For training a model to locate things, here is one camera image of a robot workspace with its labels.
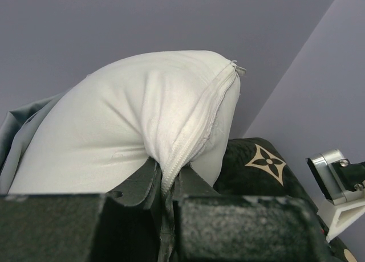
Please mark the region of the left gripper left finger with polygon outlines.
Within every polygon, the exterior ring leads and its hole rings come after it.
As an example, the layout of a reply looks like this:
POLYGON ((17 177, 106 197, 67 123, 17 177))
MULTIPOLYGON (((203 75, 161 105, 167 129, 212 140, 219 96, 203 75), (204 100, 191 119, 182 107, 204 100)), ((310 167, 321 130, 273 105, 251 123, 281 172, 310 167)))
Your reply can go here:
POLYGON ((145 164, 106 194, 1 196, 2 261, 156 261, 161 170, 145 164))

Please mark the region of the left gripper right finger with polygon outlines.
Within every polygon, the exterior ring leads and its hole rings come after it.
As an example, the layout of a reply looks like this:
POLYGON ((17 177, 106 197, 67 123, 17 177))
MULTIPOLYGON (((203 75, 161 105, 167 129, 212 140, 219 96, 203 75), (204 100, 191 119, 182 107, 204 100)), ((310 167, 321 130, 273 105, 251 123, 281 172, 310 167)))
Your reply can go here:
POLYGON ((220 195, 192 168, 173 194, 178 261, 331 261, 307 204, 283 196, 220 195))

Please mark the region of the white pillow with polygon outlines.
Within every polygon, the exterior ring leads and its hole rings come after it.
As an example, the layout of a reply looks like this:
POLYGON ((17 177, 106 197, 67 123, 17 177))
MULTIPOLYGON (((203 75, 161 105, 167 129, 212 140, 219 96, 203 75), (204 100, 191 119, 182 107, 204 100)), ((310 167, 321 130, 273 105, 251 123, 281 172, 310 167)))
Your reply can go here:
POLYGON ((55 100, 2 194, 106 193, 147 161, 169 191, 191 164, 217 180, 240 96, 234 61, 212 51, 136 55, 88 75, 55 100))

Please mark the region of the grey pillowcase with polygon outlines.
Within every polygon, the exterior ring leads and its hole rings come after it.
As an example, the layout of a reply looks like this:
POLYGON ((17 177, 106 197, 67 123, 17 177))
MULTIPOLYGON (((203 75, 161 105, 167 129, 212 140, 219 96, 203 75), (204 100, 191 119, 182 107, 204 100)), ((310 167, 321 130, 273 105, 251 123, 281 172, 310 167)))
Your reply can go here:
POLYGON ((42 121, 65 95, 41 99, 6 113, 1 124, 1 194, 9 192, 20 161, 42 121))

